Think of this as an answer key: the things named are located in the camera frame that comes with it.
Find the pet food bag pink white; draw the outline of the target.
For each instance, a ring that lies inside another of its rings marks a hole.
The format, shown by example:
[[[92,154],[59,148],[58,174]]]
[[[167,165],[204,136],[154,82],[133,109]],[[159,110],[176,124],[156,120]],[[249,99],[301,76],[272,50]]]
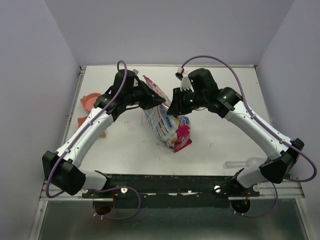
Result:
[[[145,75],[143,78],[148,87],[165,99],[162,104],[145,110],[145,119],[157,137],[176,153],[192,143],[191,122],[185,115],[168,115],[171,101],[167,95],[150,78]]]

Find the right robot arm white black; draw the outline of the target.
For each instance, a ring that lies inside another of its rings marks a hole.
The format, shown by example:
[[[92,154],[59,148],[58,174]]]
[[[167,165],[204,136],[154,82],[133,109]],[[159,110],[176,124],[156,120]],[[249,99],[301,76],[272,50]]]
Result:
[[[180,87],[173,89],[168,115],[186,115],[206,108],[241,129],[267,156],[265,162],[239,170],[230,183],[230,191],[241,196],[258,183],[280,184],[297,162],[304,142],[290,139],[247,110],[243,97],[233,88],[218,88],[208,69],[198,68],[190,73],[179,69],[175,76],[180,80]]]

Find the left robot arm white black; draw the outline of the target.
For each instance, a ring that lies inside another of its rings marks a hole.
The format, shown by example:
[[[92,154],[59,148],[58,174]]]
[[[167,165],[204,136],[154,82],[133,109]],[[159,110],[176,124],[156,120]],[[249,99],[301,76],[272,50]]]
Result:
[[[111,191],[107,177],[98,171],[81,171],[83,159],[101,133],[125,111],[134,106],[149,110],[164,102],[134,71],[119,70],[112,86],[96,99],[88,117],[71,138],[55,152],[46,151],[42,156],[47,184],[71,196],[81,190],[93,190],[99,197],[107,197]]]

